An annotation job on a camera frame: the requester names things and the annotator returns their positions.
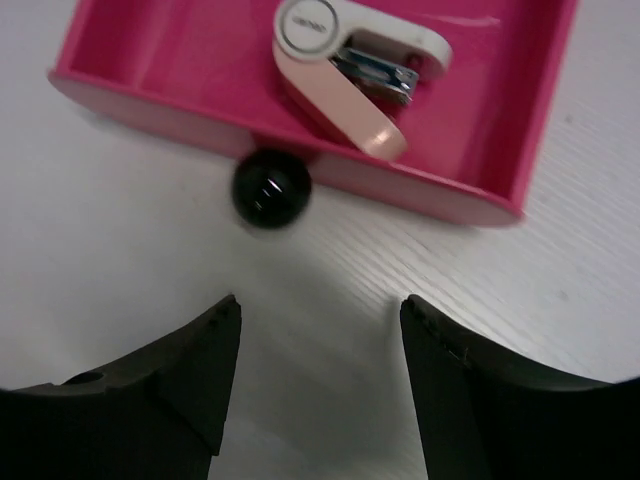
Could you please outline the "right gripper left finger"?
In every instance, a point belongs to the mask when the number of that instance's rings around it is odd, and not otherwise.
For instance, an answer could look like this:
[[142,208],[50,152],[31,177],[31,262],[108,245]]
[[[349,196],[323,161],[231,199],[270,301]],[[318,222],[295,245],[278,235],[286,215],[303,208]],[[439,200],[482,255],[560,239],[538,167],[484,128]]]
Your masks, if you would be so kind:
[[2,390],[2,478],[207,478],[222,445],[241,329],[241,307],[228,295],[62,384]]

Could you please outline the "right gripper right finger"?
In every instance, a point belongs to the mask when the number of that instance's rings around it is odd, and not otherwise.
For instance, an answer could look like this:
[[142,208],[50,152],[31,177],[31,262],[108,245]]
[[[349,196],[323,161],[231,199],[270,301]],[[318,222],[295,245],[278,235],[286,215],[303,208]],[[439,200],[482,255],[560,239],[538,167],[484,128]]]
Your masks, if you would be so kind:
[[400,325],[428,478],[638,478],[638,379],[546,366],[417,295]]

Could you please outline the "pink drawer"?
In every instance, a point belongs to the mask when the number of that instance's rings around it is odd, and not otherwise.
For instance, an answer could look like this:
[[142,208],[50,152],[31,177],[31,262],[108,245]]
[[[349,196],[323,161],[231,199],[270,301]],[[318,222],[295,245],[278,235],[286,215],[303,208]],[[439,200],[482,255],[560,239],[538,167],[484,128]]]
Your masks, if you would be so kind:
[[48,78],[80,105],[232,158],[302,160],[322,185],[470,226],[523,215],[573,1],[377,1],[451,45],[448,72],[391,115],[384,162],[334,141],[285,85],[274,1],[81,1]]

